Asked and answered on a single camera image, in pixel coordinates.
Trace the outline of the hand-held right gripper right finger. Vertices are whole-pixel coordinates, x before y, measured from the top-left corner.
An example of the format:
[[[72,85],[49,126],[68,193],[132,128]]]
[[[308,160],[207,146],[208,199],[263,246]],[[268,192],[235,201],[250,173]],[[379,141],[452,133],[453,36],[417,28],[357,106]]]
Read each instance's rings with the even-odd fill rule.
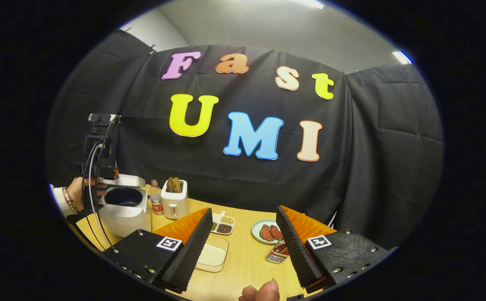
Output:
[[[394,252],[348,227],[334,230],[285,206],[277,207],[276,223],[307,293],[343,286]]]

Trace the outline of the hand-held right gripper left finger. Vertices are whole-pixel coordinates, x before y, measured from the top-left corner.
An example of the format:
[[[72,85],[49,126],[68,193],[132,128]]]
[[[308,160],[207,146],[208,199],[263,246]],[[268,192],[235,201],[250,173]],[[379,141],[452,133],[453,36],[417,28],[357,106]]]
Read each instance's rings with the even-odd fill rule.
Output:
[[[156,231],[133,231],[102,254],[147,285],[182,293],[187,290],[212,224],[212,210],[205,207]]]

